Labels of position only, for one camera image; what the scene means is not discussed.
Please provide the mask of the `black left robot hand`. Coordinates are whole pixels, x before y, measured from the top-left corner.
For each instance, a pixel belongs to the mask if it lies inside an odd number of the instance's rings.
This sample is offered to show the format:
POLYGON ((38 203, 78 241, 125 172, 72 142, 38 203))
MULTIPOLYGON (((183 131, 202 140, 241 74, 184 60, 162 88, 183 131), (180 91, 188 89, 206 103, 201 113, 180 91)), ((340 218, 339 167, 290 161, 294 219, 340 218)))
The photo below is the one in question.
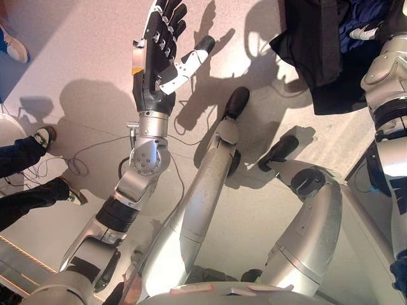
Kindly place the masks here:
POLYGON ((153 1, 142 38, 133 42, 133 96, 138 112, 170 116, 176 91, 208 59, 216 42, 205 36, 176 62, 177 43, 186 29, 187 7, 182 1, 153 1))

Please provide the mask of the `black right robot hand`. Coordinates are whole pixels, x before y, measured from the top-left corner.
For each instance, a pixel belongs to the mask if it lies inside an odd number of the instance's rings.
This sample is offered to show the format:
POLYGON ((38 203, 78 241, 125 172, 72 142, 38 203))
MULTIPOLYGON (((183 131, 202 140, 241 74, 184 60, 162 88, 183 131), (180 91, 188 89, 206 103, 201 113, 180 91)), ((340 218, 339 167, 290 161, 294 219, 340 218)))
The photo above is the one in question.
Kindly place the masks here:
POLYGON ((349 38, 361 41, 380 40, 380 29, 384 21, 370 22, 362 27, 353 29, 348 34, 349 38))

